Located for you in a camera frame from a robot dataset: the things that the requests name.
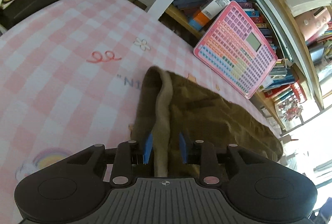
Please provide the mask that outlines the orange white box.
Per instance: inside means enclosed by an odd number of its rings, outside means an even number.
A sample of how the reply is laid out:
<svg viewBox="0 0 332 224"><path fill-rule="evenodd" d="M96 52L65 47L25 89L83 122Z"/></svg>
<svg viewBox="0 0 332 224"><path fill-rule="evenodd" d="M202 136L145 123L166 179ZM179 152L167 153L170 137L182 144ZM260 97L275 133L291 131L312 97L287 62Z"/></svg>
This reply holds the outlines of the orange white box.
<svg viewBox="0 0 332 224"><path fill-rule="evenodd" d="M230 3L230 0L207 0L188 20L188 24L200 31Z"/></svg>

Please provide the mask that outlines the pink learning tablet toy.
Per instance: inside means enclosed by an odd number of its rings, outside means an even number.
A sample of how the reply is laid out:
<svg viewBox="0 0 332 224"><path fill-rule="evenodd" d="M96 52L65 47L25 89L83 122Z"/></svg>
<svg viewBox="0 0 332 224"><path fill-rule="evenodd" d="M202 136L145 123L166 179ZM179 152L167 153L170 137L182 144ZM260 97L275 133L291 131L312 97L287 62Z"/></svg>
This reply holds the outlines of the pink learning tablet toy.
<svg viewBox="0 0 332 224"><path fill-rule="evenodd" d="M266 38L235 1L212 23L194 48L194 55L247 99L277 62Z"/></svg>

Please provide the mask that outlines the pink checkered tablecloth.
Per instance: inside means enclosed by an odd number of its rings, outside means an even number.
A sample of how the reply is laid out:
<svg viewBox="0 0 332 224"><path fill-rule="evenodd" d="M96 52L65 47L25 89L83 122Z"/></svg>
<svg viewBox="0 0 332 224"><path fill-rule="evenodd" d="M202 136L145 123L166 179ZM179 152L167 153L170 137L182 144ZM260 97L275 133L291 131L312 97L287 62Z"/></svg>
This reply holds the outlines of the pink checkered tablecloth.
<svg viewBox="0 0 332 224"><path fill-rule="evenodd" d="M1 223L19 223L17 183L93 144L129 139L151 66L267 120L192 46L127 0L60 0L1 36Z"/></svg>

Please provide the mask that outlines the brown corduroy garment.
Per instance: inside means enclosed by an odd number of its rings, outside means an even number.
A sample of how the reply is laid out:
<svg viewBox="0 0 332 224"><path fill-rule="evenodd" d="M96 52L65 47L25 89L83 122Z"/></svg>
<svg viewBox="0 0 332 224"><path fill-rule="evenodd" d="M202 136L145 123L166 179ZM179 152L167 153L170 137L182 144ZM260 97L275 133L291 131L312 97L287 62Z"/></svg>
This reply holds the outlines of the brown corduroy garment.
<svg viewBox="0 0 332 224"><path fill-rule="evenodd" d="M197 165L185 165L179 135L217 148L237 144L272 161L283 147L269 127L246 109L175 73L152 66L145 74L131 138L153 138L156 177L199 176Z"/></svg>

